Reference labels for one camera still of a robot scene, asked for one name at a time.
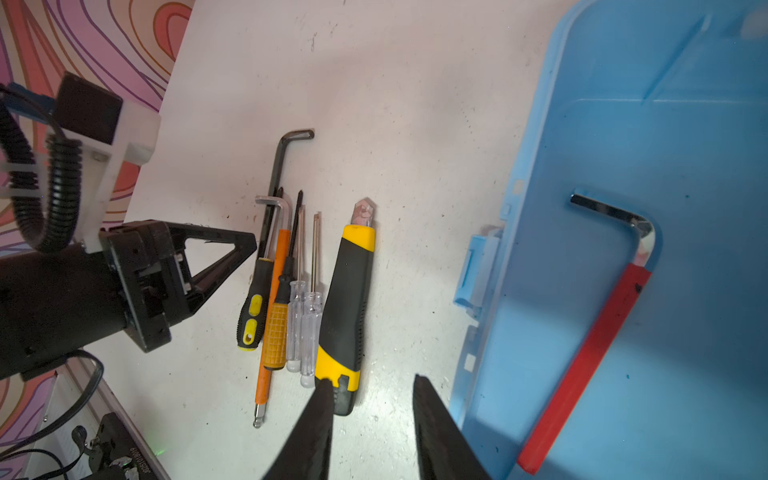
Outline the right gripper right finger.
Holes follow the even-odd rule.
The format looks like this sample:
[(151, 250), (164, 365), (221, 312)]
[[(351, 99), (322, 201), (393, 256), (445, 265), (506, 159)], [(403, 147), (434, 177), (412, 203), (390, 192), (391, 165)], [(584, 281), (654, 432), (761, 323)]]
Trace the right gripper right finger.
[(420, 479), (489, 479), (430, 380), (416, 375), (413, 415)]

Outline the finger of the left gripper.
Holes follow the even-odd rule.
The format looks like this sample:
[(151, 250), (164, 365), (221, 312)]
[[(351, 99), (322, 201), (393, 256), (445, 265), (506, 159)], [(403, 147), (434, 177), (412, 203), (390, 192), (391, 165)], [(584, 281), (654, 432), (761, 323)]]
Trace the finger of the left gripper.
[[(231, 250), (192, 274), (186, 254), (188, 240), (228, 245)], [(186, 300), (208, 300), (257, 249), (253, 233), (180, 223), (173, 224), (173, 244)]]

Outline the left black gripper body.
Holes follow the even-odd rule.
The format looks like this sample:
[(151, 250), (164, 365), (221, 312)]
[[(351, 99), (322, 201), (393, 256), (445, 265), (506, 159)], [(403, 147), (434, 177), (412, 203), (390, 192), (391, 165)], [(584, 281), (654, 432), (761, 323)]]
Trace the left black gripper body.
[(144, 352), (171, 341), (171, 328), (192, 316), (185, 231), (157, 220), (124, 224), (99, 234), (117, 275), (126, 333)]

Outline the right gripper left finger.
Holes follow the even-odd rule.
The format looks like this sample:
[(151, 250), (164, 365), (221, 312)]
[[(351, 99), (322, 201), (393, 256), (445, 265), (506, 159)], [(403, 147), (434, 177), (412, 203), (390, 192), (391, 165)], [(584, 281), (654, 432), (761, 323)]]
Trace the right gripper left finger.
[(332, 382), (321, 380), (264, 480), (328, 478), (334, 406)]

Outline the orange handled hex key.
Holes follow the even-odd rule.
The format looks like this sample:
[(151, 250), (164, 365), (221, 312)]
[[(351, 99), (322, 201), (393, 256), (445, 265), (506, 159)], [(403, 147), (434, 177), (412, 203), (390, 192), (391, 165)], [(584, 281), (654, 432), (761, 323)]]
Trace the orange handled hex key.
[(259, 374), (255, 394), (255, 412), (253, 426), (260, 428), (265, 422), (266, 407), (269, 399), (272, 371), (268, 369), (273, 364), (273, 358), (276, 356), (278, 340), (277, 334), (283, 333), (285, 327), (281, 329), (272, 326), (272, 317), (274, 311), (275, 299), (278, 295), (280, 285), (280, 276), (284, 269), (287, 250), (290, 243), (290, 222), (291, 205), (290, 202), (278, 196), (257, 196), (257, 204), (264, 204), (270, 208), (271, 214), (266, 213), (266, 240), (262, 240), (259, 247), (264, 246), (265, 252), (258, 253), (256, 262), (256, 272), (253, 280), (257, 283), (253, 299), (249, 306), (256, 305), (256, 297), (261, 299), (261, 310), (259, 316), (254, 319), (259, 320), (259, 325), (263, 327), (264, 333), (261, 339), (261, 359)]

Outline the red handled hex key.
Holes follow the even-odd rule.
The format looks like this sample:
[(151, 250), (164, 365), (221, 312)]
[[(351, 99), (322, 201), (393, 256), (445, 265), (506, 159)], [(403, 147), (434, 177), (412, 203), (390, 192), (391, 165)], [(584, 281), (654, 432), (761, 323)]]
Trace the red handled hex key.
[(544, 464), (652, 275), (648, 263), (654, 254), (657, 233), (651, 220), (578, 191), (571, 194), (570, 203), (629, 227), (637, 241), (632, 259), (616, 282), (517, 458), (517, 465), (530, 475), (536, 474)]

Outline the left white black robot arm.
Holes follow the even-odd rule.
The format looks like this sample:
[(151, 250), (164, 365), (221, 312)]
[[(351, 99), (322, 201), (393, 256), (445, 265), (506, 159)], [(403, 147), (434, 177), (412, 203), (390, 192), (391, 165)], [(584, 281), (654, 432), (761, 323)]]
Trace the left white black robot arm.
[(251, 232), (147, 220), (1, 260), (1, 376), (28, 380), (124, 331), (144, 352), (171, 340), (257, 249)]

